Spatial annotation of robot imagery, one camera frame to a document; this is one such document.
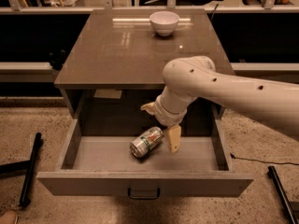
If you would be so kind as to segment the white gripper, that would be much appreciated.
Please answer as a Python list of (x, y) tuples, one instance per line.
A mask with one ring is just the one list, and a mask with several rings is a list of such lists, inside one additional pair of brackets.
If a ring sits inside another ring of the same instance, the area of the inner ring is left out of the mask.
[(167, 127), (164, 130), (164, 137), (170, 152), (177, 153), (179, 151), (181, 138), (181, 127), (179, 124), (182, 122), (187, 110), (183, 110), (178, 114), (173, 114), (167, 111), (162, 106), (161, 95), (156, 98), (154, 103), (151, 102), (144, 104), (140, 107), (140, 109), (142, 111), (146, 111), (150, 115), (154, 115), (163, 126)]

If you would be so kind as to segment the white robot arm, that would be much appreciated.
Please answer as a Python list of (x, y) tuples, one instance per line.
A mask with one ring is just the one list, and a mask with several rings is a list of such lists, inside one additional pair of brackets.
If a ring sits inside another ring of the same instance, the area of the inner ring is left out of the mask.
[(164, 136), (173, 153), (180, 146), (180, 123), (197, 98), (299, 140), (299, 87), (294, 84), (220, 74), (207, 56), (170, 61), (163, 80), (162, 94), (141, 108), (166, 127)]

